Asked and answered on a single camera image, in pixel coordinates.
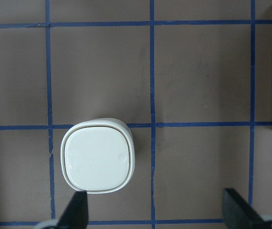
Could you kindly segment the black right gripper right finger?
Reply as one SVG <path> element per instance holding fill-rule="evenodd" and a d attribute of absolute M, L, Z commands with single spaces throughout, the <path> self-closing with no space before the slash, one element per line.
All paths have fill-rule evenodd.
<path fill-rule="evenodd" d="M 222 220 L 228 229 L 272 229 L 272 216 L 259 215 L 233 188 L 223 189 Z"/>

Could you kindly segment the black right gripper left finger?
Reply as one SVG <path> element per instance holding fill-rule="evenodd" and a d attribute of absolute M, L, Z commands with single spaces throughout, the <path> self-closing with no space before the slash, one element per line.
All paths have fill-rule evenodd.
<path fill-rule="evenodd" d="M 89 222 L 86 191 L 76 191 L 59 219 L 38 223 L 36 229 L 86 229 Z"/>

